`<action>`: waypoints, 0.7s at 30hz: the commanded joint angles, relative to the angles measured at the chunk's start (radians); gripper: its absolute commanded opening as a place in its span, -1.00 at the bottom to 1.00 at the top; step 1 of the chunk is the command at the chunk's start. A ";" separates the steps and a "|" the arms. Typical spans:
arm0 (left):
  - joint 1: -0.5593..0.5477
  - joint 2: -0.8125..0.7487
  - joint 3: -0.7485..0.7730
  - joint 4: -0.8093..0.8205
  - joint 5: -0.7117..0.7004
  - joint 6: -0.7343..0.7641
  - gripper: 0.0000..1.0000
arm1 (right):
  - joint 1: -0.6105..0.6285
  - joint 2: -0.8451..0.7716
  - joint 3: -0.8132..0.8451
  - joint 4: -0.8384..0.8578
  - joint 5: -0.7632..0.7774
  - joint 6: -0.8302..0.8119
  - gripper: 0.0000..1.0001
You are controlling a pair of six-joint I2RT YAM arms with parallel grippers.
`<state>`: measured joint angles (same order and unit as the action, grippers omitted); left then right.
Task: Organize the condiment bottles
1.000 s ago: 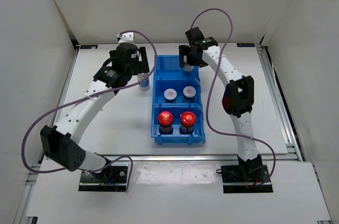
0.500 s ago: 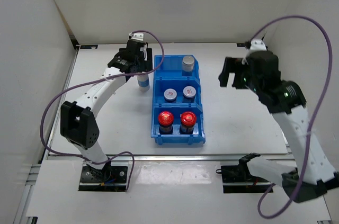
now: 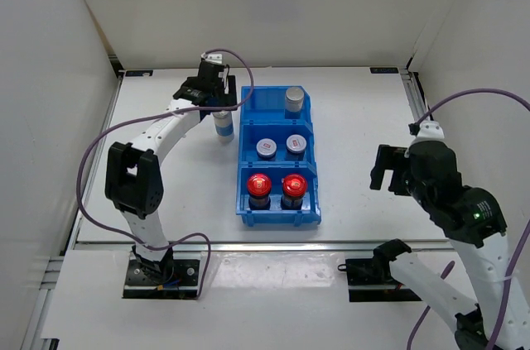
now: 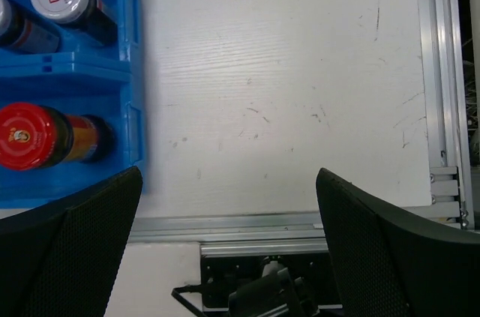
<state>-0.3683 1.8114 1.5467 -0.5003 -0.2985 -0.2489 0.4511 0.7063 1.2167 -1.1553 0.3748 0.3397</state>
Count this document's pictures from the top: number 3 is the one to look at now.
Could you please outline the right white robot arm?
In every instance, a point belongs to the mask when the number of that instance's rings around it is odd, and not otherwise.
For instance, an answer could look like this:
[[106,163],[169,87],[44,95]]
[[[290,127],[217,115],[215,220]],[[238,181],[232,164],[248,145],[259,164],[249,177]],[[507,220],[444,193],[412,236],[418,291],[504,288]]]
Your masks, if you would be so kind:
[[413,197],[450,241],[475,297],[452,287],[399,239],[374,249],[374,278],[412,290],[444,320],[461,349],[527,349],[529,304],[515,273],[521,251],[508,248],[507,224],[496,198],[463,184],[455,153],[440,140],[408,148],[379,146],[371,189],[381,188],[388,170],[393,173],[390,191]]

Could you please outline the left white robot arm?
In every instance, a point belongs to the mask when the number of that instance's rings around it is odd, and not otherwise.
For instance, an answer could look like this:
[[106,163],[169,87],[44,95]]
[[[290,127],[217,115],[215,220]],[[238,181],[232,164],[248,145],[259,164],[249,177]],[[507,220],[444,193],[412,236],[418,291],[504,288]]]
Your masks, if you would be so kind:
[[172,280],[172,248],[158,216],[164,188],[161,163],[208,111],[178,114],[192,107],[228,107],[237,103],[235,77],[224,72],[222,55],[201,57],[198,74],[180,86],[166,108],[169,116],[155,120],[132,141],[115,142],[108,150],[104,193],[125,217],[136,238],[132,251],[143,273],[156,284]]

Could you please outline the silver-lid blue-white canister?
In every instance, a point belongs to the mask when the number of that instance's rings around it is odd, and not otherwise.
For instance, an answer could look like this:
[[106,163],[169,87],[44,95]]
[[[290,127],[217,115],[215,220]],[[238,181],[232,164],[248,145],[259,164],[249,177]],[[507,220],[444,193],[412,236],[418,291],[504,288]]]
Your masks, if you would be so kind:
[[234,125],[231,111],[219,111],[212,113],[214,127],[221,143],[230,143],[234,139]]
[[290,87],[285,92],[285,117],[298,119],[301,117],[305,101],[305,92],[301,87]]

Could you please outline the red-lid sauce jar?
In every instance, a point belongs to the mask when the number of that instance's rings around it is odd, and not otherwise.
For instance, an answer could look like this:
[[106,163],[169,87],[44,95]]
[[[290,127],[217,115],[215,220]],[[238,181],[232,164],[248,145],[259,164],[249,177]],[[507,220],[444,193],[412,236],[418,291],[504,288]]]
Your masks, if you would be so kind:
[[289,174],[282,180],[282,207],[300,209],[307,191],[307,181],[300,174]]
[[248,204],[250,209],[262,210],[270,207],[272,181],[264,173],[251,175],[247,180]]

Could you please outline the white-lid dark jar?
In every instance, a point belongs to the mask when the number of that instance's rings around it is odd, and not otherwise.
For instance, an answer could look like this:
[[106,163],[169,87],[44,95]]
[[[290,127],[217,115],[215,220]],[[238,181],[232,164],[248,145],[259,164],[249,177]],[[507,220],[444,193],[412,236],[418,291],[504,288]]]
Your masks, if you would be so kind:
[[286,160],[302,161],[306,153],[307,141],[300,134],[290,135],[286,140]]
[[271,138],[262,138],[256,144],[258,158],[264,161],[273,161],[277,154],[277,143]]

